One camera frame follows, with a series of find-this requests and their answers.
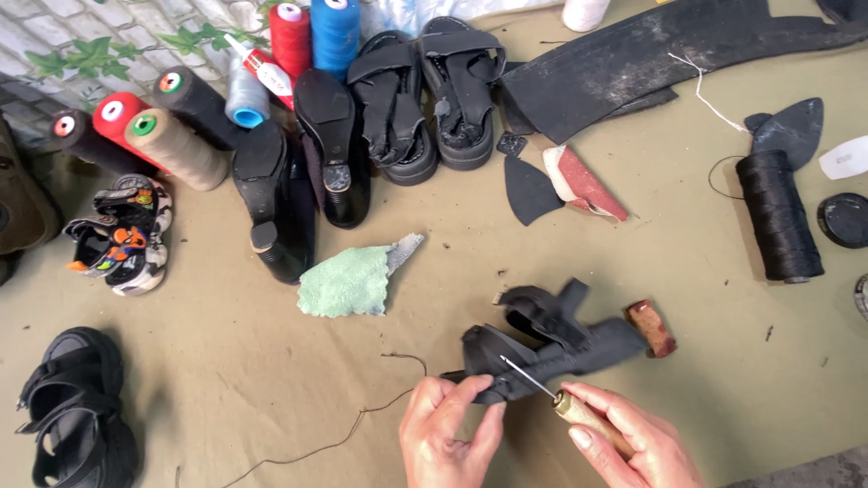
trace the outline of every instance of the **red glue tube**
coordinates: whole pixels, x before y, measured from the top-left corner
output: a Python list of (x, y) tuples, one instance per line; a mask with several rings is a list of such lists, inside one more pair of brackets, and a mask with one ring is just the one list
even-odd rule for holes
[(224, 38), (244, 59), (244, 67), (247, 68), (247, 71), (253, 73), (290, 110), (295, 110), (293, 106), (293, 82), (289, 75), (259, 49), (245, 48), (229, 34), (226, 34)]

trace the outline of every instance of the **black sandal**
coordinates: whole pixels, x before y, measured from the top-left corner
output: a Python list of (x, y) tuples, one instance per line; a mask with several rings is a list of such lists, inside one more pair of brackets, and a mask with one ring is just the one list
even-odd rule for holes
[(346, 75), (365, 119), (368, 155), (396, 185), (409, 187), (437, 171), (437, 153), (419, 103), (422, 75), (412, 41), (387, 30), (365, 43)]
[[(455, 17), (432, 18), (419, 49), (437, 117), (437, 147), (452, 169), (476, 169), (491, 157), (494, 129), (489, 85), (506, 66), (506, 49), (488, 32)], [(497, 55), (489, 57), (488, 49)]]
[(496, 297), (511, 326), (544, 344), (530, 349), (494, 327), (473, 326), (464, 333), (464, 369), (443, 373), (455, 383), (468, 376), (490, 374), (494, 382), (473, 400), (490, 405), (517, 400), (538, 392), (501, 356), (545, 384), (563, 374), (588, 374), (614, 366), (648, 348), (644, 337), (624, 319), (612, 318), (587, 328), (575, 320), (575, 311), (590, 292), (576, 278), (557, 295), (538, 287), (516, 287)]
[(371, 174), (352, 95), (327, 71), (309, 69), (295, 83), (295, 115), (310, 138), (302, 142), (323, 214), (335, 227), (355, 228), (371, 206)]
[[(40, 488), (129, 488), (139, 465), (133, 432), (121, 420), (121, 353), (88, 327), (61, 333), (24, 385), (18, 408), (36, 433), (33, 483)], [(52, 454), (43, 443), (51, 442)], [(50, 485), (46, 478), (57, 482)]]

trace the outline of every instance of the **white string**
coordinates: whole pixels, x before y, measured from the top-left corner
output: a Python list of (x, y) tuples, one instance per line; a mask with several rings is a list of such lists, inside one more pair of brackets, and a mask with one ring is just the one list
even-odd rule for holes
[(709, 103), (708, 100), (706, 100), (705, 98), (702, 98), (702, 95), (700, 95), (700, 89), (702, 88), (702, 71), (703, 71), (702, 68), (700, 68), (699, 66), (696, 66), (696, 64), (693, 61), (690, 61), (690, 58), (687, 56), (684, 56), (687, 58), (687, 60), (684, 60), (684, 59), (681, 59), (672, 53), (668, 53), (668, 54), (671, 57), (677, 59), (678, 61), (681, 61), (682, 63), (689, 64), (689, 65), (693, 66), (694, 68), (696, 68), (697, 71), (700, 72), (700, 81), (699, 81), (699, 83), (696, 84), (696, 96), (700, 100), (702, 100), (718, 117), (723, 119), (729, 125), (733, 126), (733, 128), (735, 128), (736, 130), (740, 130), (742, 132), (748, 132), (747, 129), (741, 127), (739, 124), (737, 124), (735, 122), (731, 122), (729, 119), (727, 119), (725, 116), (723, 116), (723, 114), (721, 114), (714, 106), (712, 106), (712, 104)]

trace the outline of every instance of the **brick wallpaper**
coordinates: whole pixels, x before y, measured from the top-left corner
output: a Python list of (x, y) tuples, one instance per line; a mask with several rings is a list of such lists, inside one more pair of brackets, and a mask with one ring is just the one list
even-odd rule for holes
[(223, 35), (268, 47), (261, 13), (283, 1), (0, 0), (0, 109), (16, 141), (35, 148), (55, 111), (92, 111), (115, 91), (152, 102), (160, 71), (178, 64), (225, 95)]

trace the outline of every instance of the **red thread spool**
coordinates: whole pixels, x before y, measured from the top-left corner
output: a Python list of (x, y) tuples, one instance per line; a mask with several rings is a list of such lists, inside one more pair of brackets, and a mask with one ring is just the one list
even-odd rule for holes
[(129, 121), (133, 120), (133, 117), (139, 115), (143, 110), (150, 108), (151, 106), (143, 102), (138, 96), (127, 91), (119, 91), (105, 97), (96, 106), (96, 110), (94, 110), (94, 129), (106, 139), (141, 157), (157, 168), (166, 171), (163, 166), (142, 154), (138, 149), (130, 146), (123, 135)]
[(313, 65), (311, 14), (291, 3), (274, 5), (268, 11), (274, 61), (293, 80)]

